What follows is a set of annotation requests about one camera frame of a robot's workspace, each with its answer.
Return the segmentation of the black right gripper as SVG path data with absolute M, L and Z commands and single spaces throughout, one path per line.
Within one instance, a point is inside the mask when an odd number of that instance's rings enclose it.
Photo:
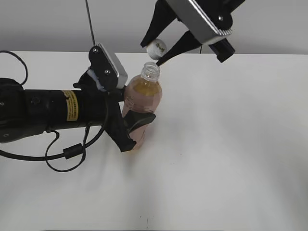
M 218 23 L 218 27 L 220 29 L 227 29 L 232 27 L 233 19 L 231 13 L 243 3 L 242 0 L 196 1 L 204 10 L 204 12 L 210 17 L 210 19 L 215 23 Z M 169 24 L 172 23 L 176 18 L 179 19 L 167 1 L 158 0 L 155 4 L 154 13 L 149 28 L 143 40 L 141 41 L 141 47 L 146 47 L 152 41 L 157 39 L 157 37 L 164 31 L 164 29 L 166 29 L 166 27 L 169 26 Z M 206 44 L 200 43 L 194 37 L 191 31 L 187 31 L 178 40 L 178 42 L 156 62 L 156 65 L 161 66 L 171 58 L 197 49 L 202 45 Z M 221 63 L 229 59 L 235 53 L 235 49 L 228 42 L 227 38 L 206 46 L 210 47 L 210 49 L 216 54 L 216 58 Z

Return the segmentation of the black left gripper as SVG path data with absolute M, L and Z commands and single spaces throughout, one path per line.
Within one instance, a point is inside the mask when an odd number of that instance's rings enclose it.
M 87 126 L 100 126 L 100 130 L 86 147 L 94 144 L 103 132 L 119 147 L 120 151 L 127 152 L 133 149 L 136 142 L 128 134 L 151 124 L 156 115 L 154 113 L 139 113 L 129 110 L 122 118 L 118 102 L 125 100 L 126 85 L 113 92 L 103 92 L 97 89 L 96 82 L 88 72 L 85 72 L 74 87 L 81 90 L 79 103 L 79 119 Z

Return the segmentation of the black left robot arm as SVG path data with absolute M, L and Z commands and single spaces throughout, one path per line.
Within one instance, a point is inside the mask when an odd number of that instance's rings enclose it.
M 45 131 L 103 126 L 120 151 L 133 149 L 134 130 L 152 123 L 155 114 L 129 111 L 122 116 L 123 90 L 98 90 L 82 77 L 74 90 L 25 90 L 13 79 L 0 80 L 0 141 L 8 143 Z

